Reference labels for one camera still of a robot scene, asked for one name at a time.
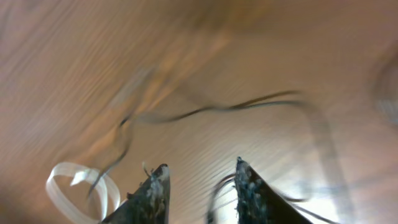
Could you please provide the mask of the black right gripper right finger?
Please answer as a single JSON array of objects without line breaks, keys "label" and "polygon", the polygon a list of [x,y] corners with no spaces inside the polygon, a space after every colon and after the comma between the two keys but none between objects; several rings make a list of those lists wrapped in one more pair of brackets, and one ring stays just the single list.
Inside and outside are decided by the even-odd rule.
[{"label": "black right gripper right finger", "polygon": [[311,224],[241,157],[237,158],[234,183],[239,224]]}]

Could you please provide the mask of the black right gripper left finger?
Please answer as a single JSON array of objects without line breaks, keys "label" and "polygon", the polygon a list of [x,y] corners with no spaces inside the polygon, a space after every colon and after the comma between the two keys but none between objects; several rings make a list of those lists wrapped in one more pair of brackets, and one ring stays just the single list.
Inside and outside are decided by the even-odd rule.
[{"label": "black right gripper left finger", "polygon": [[168,224],[170,207],[170,170],[161,164],[126,201],[101,223]]}]

